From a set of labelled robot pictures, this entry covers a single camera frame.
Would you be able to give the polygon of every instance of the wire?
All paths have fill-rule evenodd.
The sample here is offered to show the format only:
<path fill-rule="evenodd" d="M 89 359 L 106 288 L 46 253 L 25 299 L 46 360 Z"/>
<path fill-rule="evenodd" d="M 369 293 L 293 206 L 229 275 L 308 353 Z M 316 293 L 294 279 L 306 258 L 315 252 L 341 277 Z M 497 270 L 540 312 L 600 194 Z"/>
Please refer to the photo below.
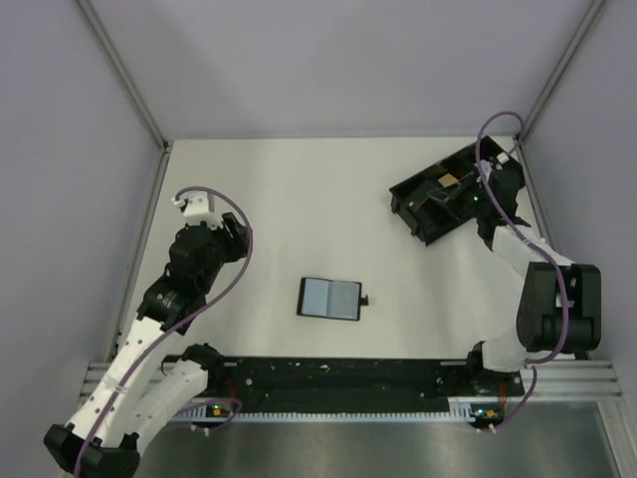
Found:
<path fill-rule="evenodd" d="M 137 357 L 135 359 L 135 361 L 132 363 L 130 368 L 126 371 L 126 373 L 123 375 L 123 377 L 119 381 L 119 384 L 117 385 L 116 390 L 114 390 L 112 392 L 110 398 L 106 401 L 105 406 L 102 407 L 102 412 L 98 415 L 95 423 L 93 424 L 93 426 L 89 430 L 89 433 L 87 434 L 87 437 L 84 440 L 84 443 L 82 444 L 82 447 L 80 448 L 80 452 L 78 453 L 78 458 L 76 459 L 76 464 L 75 464 L 75 467 L 74 467 L 74 470 L 73 470 L 74 478 L 81 478 L 82 457 L 87 452 L 87 449 L 89 448 L 89 445 L 91 444 L 91 442 L 95 438 L 96 433 L 98 432 L 98 430 L 100 429 L 100 426 L 102 425 L 102 423 L 104 422 L 104 420 L 106 418 L 106 415 L 109 413 L 110 409 L 112 408 L 112 405 L 117 400 L 117 397 L 119 396 L 119 391 L 118 390 L 122 389 L 123 387 L 125 387 L 126 383 L 130 379 L 130 377 L 134 374 L 134 372 L 137 370 L 137 368 L 143 363 L 143 361 L 146 359 L 146 357 L 148 357 L 148 355 L 155 348 L 157 348 L 157 346 L 159 346 L 159 344 L 161 344 L 163 341 L 165 341 L 168 338 L 168 336 L 170 336 L 174 332 L 178 331 L 182 327 L 187 326 L 188 324 L 190 324 L 200 314 L 203 314 L 208 309 L 210 309 L 212 306 L 214 306 L 219 301 L 221 301 L 224 297 L 226 297 L 230 293 L 230 291 L 232 291 L 234 289 L 234 287 L 237 285 L 237 283 L 241 280 L 241 278 L 246 273 L 246 270 L 248 269 L 248 266 L 250 265 L 250 261 L 252 259 L 252 253 L 253 253 L 253 249 L 254 249 L 254 240 L 253 240 L 254 239 L 254 237 L 253 237 L 254 234 L 253 234 L 252 226 L 250 225 L 250 221 L 248 220 L 248 216 L 246 216 L 246 214 L 243 212 L 243 210 L 239 207 L 239 205 L 235 201 L 230 199 L 225 194 L 223 194 L 223 193 L 221 193 L 221 192 L 219 192 L 219 191 L 217 191 L 215 189 L 211 189 L 209 187 L 205 187 L 205 186 L 185 187 L 185 188 L 181 189 L 180 191 L 178 191 L 177 194 L 175 194 L 175 197 L 177 199 L 179 199 L 183 194 L 185 194 L 186 192 L 190 192 L 190 191 L 203 191 L 203 192 L 207 192 L 209 194 L 212 194 L 213 196 L 216 196 L 216 197 L 222 199 L 223 201 L 227 202 L 228 204 L 230 204 L 230 206 L 235 211 L 237 211 L 237 213 L 239 214 L 239 216 L 241 217 L 241 219 L 244 222 L 244 225 L 246 227 L 246 231 L 247 231 L 247 234 L 248 234 L 248 252 L 246 254 L 246 259 L 244 260 L 243 266 L 241 267 L 241 270 L 239 271 L 237 276 L 232 280 L 232 282 L 223 291 L 221 291 L 219 293 L 219 295 L 217 295 L 214 299 L 212 299 L 208 304 L 204 305 L 203 307 L 201 307 L 197 311 L 195 311 L 192 314 L 190 314 L 189 316 L 187 316 L 185 319 L 182 319 L 181 321 L 179 321 L 177 324 L 172 326 L 166 332 L 164 332 L 152 344 L 150 344 L 150 346 L 148 346 L 148 348 L 145 349 L 139 355 L 139 357 Z"/>
<path fill-rule="evenodd" d="M 230 387 L 230 397 L 231 398 L 236 398 L 237 397 L 237 385 L 235 384 L 235 382 L 230 379 L 230 380 L 226 381 L 226 385 L 228 385 Z"/>
<path fill-rule="evenodd" d="M 500 392 L 500 400 L 498 402 L 498 406 L 500 407 L 500 410 L 504 410 L 507 406 L 507 389 L 502 382 L 498 384 L 498 391 Z"/>
<path fill-rule="evenodd" d="M 485 135 L 485 131 L 487 130 L 487 127 L 489 127 L 489 125 L 494 120 L 500 117 L 514 117 L 516 120 L 520 122 L 521 131 L 519 135 L 518 144 L 520 144 L 520 142 L 526 136 L 527 132 L 526 132 L 525 120 L 516 112 L 504 111 L 504 112 L 499 112 L 492 115 L 489 119 L 485 121 L 485 123 L 480 128 L 480 131 L 478 132 L 478 138 L 476 140 L 476 169 L 478 169 L 478 173 L 480 174 L 480 179 L 485 188 L 485 191 L 487 192 L 487 195 L 489 196 L 489 199 L 491 200 L 492 204 L 494 205 L 494 207 L 496 208 L 500 216 L 507 223 L 507 225 L 511 227 L 511 229 L 514 231 L 514 233 L 518 236 L 518 238 L 521 241 L 527 244 L 527 246 L 531 250 L 537 252 L 543 259 L 546 260 L 546 262 L 548 262 L 551 266 L 553 266 L 553 269 L 555 269 L 555 275 L 557 278 L 557 287 L 559 288 L 559 294 L 561 296 L 562 307 L 561 307 L 561 331 L 559 334 L 559 340 L 557 341 L 557 344 L 555 344 L 555 348 L 552 350 L 550 354 L 548 354 L 544 358 L 536 358 L 536 359 L 527 358 L 526 366 L 530 366 L 533 373 L 531 385 L 529 386 L 529 389 L 527 390 L 527 393 L 525 394 L 523 399 L 520 401 L 520 403 L 518 403 L 516 408 L 514 408 L 514 410 L 504 419 L 504 421 L 500 423 L 499 425 L 490 427 L 493 432 L 499 431 L 500 429 L 502 429 L 502 427 L 505 424 L 509 423 L 509 421 L 511 421 L 520 412 L 522 407 L 525 406 L 525 404 L 529 401 L 529 398 L 531 398 L 531 395 L 535 391 L 535 386 L 537 385 L 537 369 L 533 365 L 539 364 L 539 363 L 547 363 L 555 359 L 555 357 L 559 355 L 559 353 L 564 348 L 564 344 L 566 343 L 566 337 L 568 337 L 568 320 L 569 320 L 568 296 L 566 294 L 566 283 L 564 281 L 564 276 L 562 275 L 561 270 L 559 269 L 559 265 L 550 256 L 550 254 L 548 254 L 542 248 L 533 244 L 533 242 L 530 242 L 529 238 L 525 236 L 525 234 L 518 228 L 518 226 L 516 226 L 512 218 L 507 215 L 507 212 L 500 205 L 500 203 L 498 202 L 498 198 L 494 194 L 494 191 L 491 189 L 491 186 L 489 185 L 489 180 L 487 179 L 487 174 L 485 174 L 485 171 L 482 168 L 481 155 L 480 155 L 480 143 L 482 142 L 482 138 Z"/>

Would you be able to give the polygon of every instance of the white plastic bracket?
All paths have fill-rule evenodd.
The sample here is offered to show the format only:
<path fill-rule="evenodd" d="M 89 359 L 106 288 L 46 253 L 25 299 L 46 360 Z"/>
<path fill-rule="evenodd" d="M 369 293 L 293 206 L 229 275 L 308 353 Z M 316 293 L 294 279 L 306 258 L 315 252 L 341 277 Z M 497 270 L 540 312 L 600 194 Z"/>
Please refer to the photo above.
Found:
<path fill-rule="evenodd" d="M 189 226 L 198 226 L 202 222 L 210 229 L 222 227 L 222 223 L 215 214 L 214 197 L 203 191 L 191 191 L 183 194 L 179 199 L 173 197 L 172 203 L 183 209 L 183 217 Z"/>
<path fill-rule="evenodd" d="M 528 243 L 533 243 L 552 257 L 559 266 L 570 266 L 572 261 L 555 251 L 539 237 L 530 227 L 518 226 L 518 229 L 527 236 L 527 241 L 520 240 L 518 235 L 509 226 L 500 226 L 494 233 L 493 251 L 504 258 L 516 270 L 520 277 L 527 275 L 530 262 L 546 262 L 542 256 L 532 250 Z"/>
<path fill-rule="evenodd" d="M 482 362 L 487 370 L 511 372 L 525 366 L 529 356 L 520 343 L 516 327 L 511 327 L 503 336 L 482 344 Z"/>
<path fill-rule="evenodd" d="M 180 360 L 168 376 L 141 399 L 132 412 L 128 434 L 136 432 L 137 451 L 148 444 L 185 403 L 208 386 L 208 372 L 199 363 Z"/>

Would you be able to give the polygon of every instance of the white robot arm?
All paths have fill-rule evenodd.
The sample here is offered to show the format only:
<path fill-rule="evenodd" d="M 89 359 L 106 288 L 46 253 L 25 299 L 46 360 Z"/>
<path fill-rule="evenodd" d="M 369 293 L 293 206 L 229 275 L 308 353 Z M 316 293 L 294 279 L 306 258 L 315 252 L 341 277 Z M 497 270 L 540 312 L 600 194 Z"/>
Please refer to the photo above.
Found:
<path fill-rule="evenodd" d="M 224 264 L 246 257 L 247 229 L 231 213 L 220 220 L 206 192 L 190 192 L 173 202 L 186 226 L 170 246 L 163 275 L 145 292 L 139 316 L 95 392 L 66 424 L 53 425 L 45 437 L 45 445 L 67 472 L 74 472 L 80 457 L 82 476 L 131 477 L 152 438 L 208 387 L 217 366 L 223 368 L 214 349 L 192 344 L 194 339 L 186 335 L 189 324 L 166 332 L 205 305 Z M 181 360 L 144 394 L 153 373 L 175 348 L 185 350 Z"/>
<path fill-rule="evenodd" d="M 543 249 L 559 266 L 570 266 L 572 262 L 553 251 L 545 241 L 527 226 L 518 226 L 529 242 Z M 509 226 L 496 228 L 493 252 L 505 259 L 524 278 L 530 263 L 545 263 L 546 259 L 528 247 Z M 511 326 L 507 332 L 492 341 L 482 344 L 483 367 L 492 371 L 512 372 L 520 370 L 530 353 L 518 337 L 518 329 Z"/>

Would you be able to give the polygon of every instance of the gray wall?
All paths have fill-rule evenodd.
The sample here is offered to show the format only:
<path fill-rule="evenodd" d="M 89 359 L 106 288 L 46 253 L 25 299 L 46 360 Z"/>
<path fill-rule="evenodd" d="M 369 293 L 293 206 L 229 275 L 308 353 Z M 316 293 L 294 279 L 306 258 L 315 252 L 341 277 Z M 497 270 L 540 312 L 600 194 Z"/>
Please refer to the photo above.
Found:
<path fill-rule="evenodd" d="M 93 1 L 171 138 L 474 134 L 531 108 L 590 2 Z"/>
<path fill-rule="evenodd" d="M 158 160 L 70 0 L 3 3 L 0 144 L 0 474 L 53 476 Z"/>
<path fill-rule="evenodd" d="M 601 352 L 637 418 L 637 2 L 608 3 L 529 151 L 561 249 L 601 269 Z"/>

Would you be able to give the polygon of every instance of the white table surface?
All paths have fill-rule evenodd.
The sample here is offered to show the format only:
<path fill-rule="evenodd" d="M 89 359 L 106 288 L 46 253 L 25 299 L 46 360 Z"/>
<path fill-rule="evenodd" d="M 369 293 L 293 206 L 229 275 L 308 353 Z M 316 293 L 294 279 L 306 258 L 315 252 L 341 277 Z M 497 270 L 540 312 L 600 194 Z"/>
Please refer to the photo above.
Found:
<path fill-rule="evenodd" d="M 495 140 L 512 147 L 507 137 Z M 389 187 L 472 137 L 180 140 L 172 149 L 134 289 L 162 273 L 183 226 L 170 198 L 205 185 L 232 197 L 255 230 L 243 281 L 188 334 L 227 356 L 463 358 L 516 319 L 523 280 L 477 235 L 475 220 L 429 247 L 390 211 Z M 519 214 L 533 226 L 528 194 Z M 228 207 L 217 201 L 217 212 Z M 224 267 L 211 295 L 239 270 Z M 358 281 L 359 322 L 298 317 L 301 277 Z"/>

